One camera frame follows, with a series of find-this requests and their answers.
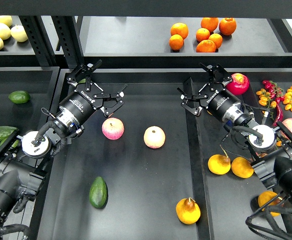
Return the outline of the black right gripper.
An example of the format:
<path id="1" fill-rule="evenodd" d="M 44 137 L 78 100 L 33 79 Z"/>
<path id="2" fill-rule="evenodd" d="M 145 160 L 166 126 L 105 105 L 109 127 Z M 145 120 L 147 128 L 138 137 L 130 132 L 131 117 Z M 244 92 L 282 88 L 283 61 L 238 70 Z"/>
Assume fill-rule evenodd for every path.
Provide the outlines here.
<path id="1" fill-rule="evenodd" d="M 198 91 L 199 94 L 186 94 L 178 87 L 177 90 L 182 100 L 180 105 L 198 117 L 203 109 L 201 100 L 207 99 L 207 110 L 214 117 L 221 122 L 235 122 L 241 116 L 241 101 L 225 88 L 229 83 L 233 82 L 231 74 L 220 64 L 204 65 L 200 63 L 199 65 L 208 73 L 208 83 Z M 199 106 L 191 106 L 190 103 L 198 103 Z"/>

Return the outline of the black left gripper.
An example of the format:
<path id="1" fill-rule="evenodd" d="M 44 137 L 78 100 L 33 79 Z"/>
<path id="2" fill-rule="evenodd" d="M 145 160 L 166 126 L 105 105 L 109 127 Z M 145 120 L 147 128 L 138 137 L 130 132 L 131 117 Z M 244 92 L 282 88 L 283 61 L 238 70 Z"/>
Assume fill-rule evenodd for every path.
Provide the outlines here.
<path id="1" fill-rule="evenodd" d="M 104 93 L 98 85 L 92 84 L 92 73 L 101 65 L 101 59 L 95 64 L 80 63 L 68 74 L 67 83 L 76 88 L 59 103 L 59 109 L 71 122 L 83 124 L 96 110 L 101 110 L 108 118 L 123 106 L 119 93 Z M 79 84 L 82 79 L 86 79 L 86 85 Z"/>

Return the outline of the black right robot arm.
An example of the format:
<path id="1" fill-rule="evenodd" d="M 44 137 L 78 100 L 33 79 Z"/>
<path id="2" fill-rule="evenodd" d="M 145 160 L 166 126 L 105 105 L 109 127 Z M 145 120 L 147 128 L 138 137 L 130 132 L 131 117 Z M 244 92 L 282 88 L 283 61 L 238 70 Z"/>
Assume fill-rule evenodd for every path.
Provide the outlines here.
<path id="1" fill-rule="evenodd" d="M 267 240 L 292 240 L 292 131 L 281 121 L 270 124 L 269 111 L 257 104 L 252 88 L 240 97 L 228 91 L 233 78 L 222 66 L 202 68 L 202 88 L 181 94 L 187 111 L 195 116 L 209 111 L 214 117 L 213 122 L 198 125 L 202 152 L 211 154 L 231 138 L 226 152 L 248 160 L 264 189 L 275 195 L 258 206 L 256 195 L 234 203 L 242 199 L 234 188 L 225 190 L 220 184 L 217 189 L 230 197 L 226 204 L 233 204 L 236 219 L 243 207 L 248 208 L 243 218 L 252 233 Z"/>

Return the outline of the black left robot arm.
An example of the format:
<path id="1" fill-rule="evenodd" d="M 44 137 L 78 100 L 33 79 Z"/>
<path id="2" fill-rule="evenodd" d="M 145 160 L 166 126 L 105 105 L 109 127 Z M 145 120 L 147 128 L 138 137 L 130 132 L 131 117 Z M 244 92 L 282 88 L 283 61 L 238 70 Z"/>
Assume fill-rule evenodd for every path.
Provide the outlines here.
<path id="1" fill-rule="evenodd" d="M 58 112 L 41 111 L 48 121 L 39 129 L 20 135 L 13 130 L 0 146 L 0 239 L 11 233 L 22 233 L 28 240 L 31 230 L 24 224 L 7 225 L 10 213 L 20 213 L 34 201 L 47 177 L 46 166 L 62 149 L 84 132 L 84 123 L 96 111 L 111 116 L 123 105 L 123 91 L 107 93 L 92 80 L 101 66 L 79 64 L 67 76 L 74 89 L 58 105 Z"/>

